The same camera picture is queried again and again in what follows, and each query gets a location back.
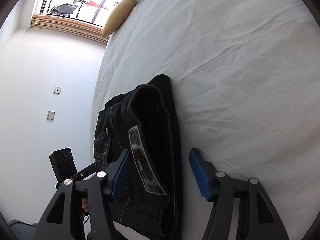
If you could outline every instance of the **silver bolt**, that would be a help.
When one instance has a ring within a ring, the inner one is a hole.
[[[219,178],[223,178],[226,174],[223,171],[217,171],[216,176]]]
[[[104,176],[106,176],[106,173],[105,173],[104,171],[99,171],[99,172],[97,173],[97,177],[98,177],[98,178],[103,178]]]
[[[258,181],[256,178],[251,178],[251,179],[250,179],[250,183],[251,183],[251,184],[258,184],[258,182],[259,182],[259,181]]]
[[[65,179],[63,183],[64,185],[70,185],[72,183],[72,179]]]

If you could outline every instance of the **yellow pillow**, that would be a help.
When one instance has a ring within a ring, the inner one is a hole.
[[[119,29],[132,12],[136,4],[137,0],[122,0],[110,13],[101,37],[105,38]]]

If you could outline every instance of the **white bed sheet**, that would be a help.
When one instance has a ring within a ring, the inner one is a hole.
[[[300,240],[320,210],[320,28],[303,2],[140,0],[107,45],[91,149],[105,102],[161,73],[180,124],[183,240],[202,238],[211,211],[192,147],[233,178],[257,177]]]

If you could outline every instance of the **bed sheet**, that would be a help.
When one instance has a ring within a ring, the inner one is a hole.
[[[301,0],[139,0],[103,57],[92,159],[105,102],[166,74],[181,133],[182,239],[201,239],[211,211],[188,163],[198,147],[231,177],[258,178],[300,240],[320,210],[319,52],[320,28]]]

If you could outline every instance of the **wall outlet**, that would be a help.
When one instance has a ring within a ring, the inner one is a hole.
[[[54,93],[55,94],[59,94],[61,92],[61,88],[60,87],[56,87],[55,89],[54,89]]]
[[[54,118],[54,112],[48,111],[47,119],[53,120],[53,118]]]

